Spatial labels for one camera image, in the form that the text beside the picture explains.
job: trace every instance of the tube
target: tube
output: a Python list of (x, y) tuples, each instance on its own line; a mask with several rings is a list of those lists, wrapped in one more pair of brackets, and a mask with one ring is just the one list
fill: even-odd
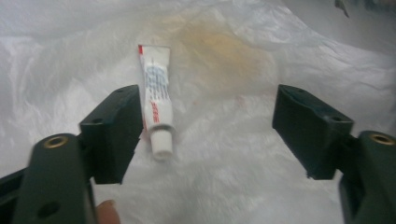
[(154, 158), (163, 161), (173, 154), (173, 111), (167, 89), (170, 49), (145, 45), (138, 47), (145, 78), (145, 127)]

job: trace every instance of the toothpaste tube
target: toothpaste tube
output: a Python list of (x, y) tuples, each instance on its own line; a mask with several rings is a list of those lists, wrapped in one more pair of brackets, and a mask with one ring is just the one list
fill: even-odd
[(145, 78), (145, 127), (157, 160), (166, 160), (173, 154), (173, 111), (167, 89), (170, 51), (166, 47), (139, 45)]

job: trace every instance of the gray surface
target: gray surface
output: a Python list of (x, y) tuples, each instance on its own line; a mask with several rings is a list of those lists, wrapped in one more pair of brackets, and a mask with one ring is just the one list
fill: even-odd
[(396, 134), (395, 57), (319, 35), (281, 1), (16, 0), (0, 3), (0, 175), (142, 84), (137, 44), (172, 49), (176, 154), (156, 162), (143, 133), (123, 185), (95, 188), (123, 223), (342, 223), (337, 180), (306, 179), (271, 128), (279, 83), (349, 115), (354, 134)]

